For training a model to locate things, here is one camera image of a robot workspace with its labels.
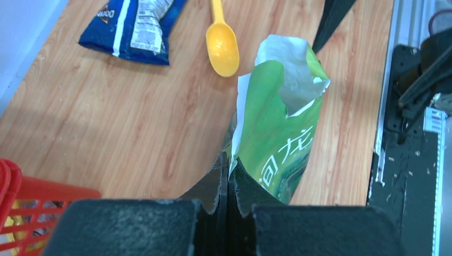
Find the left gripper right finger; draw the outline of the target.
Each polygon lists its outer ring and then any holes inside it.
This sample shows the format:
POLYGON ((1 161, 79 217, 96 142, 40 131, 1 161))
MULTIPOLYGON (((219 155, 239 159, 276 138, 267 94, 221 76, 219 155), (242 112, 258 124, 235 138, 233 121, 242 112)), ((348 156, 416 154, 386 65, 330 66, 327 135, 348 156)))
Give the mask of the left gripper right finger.
POLYGON ((282 206, 237 160, 228 181, 228 249, 230 255, 256 255, 254 206, 282 206))

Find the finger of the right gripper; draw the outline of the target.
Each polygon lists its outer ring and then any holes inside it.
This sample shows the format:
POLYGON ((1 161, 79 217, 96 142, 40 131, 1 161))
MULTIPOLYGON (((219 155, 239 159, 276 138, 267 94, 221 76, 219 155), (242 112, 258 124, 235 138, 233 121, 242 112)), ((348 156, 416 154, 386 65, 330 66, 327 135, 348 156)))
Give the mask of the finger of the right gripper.
POLYGON ((356 0, 325 0, 312 50, 317 54, 328 42, 356 0))

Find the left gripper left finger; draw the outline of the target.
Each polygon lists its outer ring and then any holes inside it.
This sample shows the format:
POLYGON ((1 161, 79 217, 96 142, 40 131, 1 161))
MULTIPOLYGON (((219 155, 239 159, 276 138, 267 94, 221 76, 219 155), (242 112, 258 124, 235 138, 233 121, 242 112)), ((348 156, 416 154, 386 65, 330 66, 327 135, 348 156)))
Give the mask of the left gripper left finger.
POLYGON ((219 153, 211 170, 178 200, 177 255, 225 255, 229 164, 219 153))

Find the green litter bag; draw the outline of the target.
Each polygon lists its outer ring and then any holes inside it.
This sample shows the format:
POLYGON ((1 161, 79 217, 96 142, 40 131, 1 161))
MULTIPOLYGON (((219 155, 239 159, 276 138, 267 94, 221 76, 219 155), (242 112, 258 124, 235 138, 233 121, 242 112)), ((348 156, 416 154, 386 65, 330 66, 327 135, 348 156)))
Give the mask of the green litter bag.
POLYGON ((225 137, 230 171, 242 167, 270 195, 290 203, 329 85, 307 40, 274 34, 263 40, 254 68, 238 78, 236 112, 225 137))

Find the yellow plastic scoop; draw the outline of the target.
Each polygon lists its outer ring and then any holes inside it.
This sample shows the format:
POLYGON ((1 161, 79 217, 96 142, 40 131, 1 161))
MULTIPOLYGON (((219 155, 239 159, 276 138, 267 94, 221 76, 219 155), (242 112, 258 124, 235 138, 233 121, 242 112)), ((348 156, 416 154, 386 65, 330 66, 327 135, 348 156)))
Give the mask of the yellow plastic scoop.
POLYGON ((212 24, 206 31, 206 45, 212 68, 222 77, 233 76, 240 63, 235 32, 224 19, 221 0, 211 0, 212 24))

